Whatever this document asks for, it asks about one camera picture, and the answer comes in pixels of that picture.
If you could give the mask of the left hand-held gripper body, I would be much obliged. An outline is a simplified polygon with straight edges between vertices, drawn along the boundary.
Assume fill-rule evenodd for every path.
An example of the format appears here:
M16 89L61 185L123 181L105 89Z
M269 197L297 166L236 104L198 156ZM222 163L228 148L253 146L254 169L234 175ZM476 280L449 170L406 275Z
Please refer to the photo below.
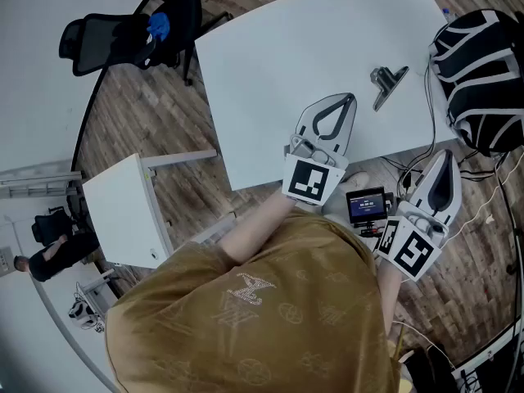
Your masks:
M341 182L349 161L346 148L321 138L292 134L284 147L282 193L292 199L323 206Z

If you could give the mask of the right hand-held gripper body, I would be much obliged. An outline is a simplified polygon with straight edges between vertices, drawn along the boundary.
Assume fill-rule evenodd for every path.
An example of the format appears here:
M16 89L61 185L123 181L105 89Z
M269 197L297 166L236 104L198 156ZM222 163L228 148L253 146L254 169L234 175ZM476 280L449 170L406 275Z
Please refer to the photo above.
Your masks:
M438 218L402 201L387 219L374 253L416 282L440 256L448 233Z

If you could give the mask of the silver metal binder clip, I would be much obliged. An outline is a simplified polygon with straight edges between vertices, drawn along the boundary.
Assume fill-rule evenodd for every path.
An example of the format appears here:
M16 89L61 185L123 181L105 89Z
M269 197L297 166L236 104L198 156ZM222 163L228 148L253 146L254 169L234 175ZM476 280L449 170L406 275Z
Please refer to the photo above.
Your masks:
M406 65L393 73L389 68L381 66L375 68L370 74L370 80L379 89L379 94L373 103L373 110L378 112L384 102L397 88L399 82L408 73L409 67Z

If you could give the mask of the person's left forearm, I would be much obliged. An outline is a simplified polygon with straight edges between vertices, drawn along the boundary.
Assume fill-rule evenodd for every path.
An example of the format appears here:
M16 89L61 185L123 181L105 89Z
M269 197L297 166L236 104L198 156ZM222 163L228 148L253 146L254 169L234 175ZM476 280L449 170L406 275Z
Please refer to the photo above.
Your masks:
M237 264L247 262L267 242L296 203L278 189L220 239L220 248Z

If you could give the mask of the person's right forearm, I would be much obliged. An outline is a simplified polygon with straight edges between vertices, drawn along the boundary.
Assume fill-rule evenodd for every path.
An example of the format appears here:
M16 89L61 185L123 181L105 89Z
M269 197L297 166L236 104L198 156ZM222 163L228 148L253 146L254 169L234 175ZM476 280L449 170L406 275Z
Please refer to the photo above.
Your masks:
M403 276L402 272L391 262L381 259L377 268L377 284L380 292L386 337L389 337L391 332Z

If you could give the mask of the small black monitor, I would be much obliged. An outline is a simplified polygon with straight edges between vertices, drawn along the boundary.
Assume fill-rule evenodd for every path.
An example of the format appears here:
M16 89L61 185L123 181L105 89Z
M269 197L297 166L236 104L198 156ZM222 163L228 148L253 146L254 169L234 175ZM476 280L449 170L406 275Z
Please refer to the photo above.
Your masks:
M350 223L360 229L361 237L379 237L388 215L396 208L392 192L373 187L346 193Z

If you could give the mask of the black white striped backpack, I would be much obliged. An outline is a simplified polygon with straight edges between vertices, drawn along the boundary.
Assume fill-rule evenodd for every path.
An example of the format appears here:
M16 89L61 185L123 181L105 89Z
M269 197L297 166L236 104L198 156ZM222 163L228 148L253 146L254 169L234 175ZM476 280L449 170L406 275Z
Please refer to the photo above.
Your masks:
M484 156L524 145L524 11L471 11L429 47L448 126Z

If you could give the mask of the white metal rack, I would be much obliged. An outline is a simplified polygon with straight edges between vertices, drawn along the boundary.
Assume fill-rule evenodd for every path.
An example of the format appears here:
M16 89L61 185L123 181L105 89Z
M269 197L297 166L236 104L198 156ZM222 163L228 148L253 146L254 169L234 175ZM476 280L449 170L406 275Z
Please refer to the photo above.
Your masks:
M515 347L518 350L515 378L510 392L524 392L519 382L524 382L524 329L520 331L521 320L501 332L480 352L461 363L452 371L459 393L504 393L511 376Z

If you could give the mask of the person's mustard patterned shirt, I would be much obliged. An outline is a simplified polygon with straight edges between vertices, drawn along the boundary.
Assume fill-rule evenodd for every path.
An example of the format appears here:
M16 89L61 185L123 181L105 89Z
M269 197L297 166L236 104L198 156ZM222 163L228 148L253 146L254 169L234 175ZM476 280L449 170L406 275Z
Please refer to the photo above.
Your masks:
M244 264L187 244L106 315L123 393L397 393L372 253L295 210Z

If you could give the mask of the blue cloth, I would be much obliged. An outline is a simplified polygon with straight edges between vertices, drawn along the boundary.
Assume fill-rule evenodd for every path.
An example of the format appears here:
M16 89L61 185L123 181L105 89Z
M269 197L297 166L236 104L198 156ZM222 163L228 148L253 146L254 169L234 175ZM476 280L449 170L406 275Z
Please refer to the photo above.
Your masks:
M170 33L169 17L164 12L157 12L150 16L147 32L152 39L164 42Z

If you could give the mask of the black jacket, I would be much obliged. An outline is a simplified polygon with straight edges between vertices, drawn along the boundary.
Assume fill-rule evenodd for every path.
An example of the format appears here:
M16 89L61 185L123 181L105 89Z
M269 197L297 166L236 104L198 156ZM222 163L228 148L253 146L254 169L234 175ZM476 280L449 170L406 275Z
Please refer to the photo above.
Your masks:
M159 39L147 30L150 16L139 14L120 22L112 32L111 64L144 66L156 50Z

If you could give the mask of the small white side table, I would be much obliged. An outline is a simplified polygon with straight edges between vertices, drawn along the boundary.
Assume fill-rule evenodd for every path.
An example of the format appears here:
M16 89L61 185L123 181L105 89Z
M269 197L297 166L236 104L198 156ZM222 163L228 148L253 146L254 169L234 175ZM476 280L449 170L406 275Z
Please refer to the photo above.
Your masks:
M88 212L107 261L156 269L175 249L152 184L156 169L209 159L217 151L142 158L135 153L83 184Z

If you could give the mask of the black mesh office chair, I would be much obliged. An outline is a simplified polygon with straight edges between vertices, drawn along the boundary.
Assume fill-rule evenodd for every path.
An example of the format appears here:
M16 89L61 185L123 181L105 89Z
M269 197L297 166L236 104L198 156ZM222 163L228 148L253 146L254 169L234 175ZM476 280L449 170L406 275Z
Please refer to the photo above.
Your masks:
M158 42L156 50L146 64L137 66L146 70L152 66L165 65L176 68L183 65L183 80L192 85L188 78L195 42L211 31L221 20L232 20L233 15L222 12L204 23L201 0L165 0L152 14L164 12L169 17L170 33L164 42ZM101 70L111 64L113 29L130 15L107 15L92 13L82 19L71 21L61 36L59 57L73 62L73 75L80 77Z

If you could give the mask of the aluminium rail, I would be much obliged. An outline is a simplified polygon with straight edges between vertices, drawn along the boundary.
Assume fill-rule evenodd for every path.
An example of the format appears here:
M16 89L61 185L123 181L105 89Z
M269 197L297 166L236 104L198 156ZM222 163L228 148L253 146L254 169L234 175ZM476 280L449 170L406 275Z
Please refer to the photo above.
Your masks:
M0 199L77 195L83 177L70 170L68 160L0 171Z

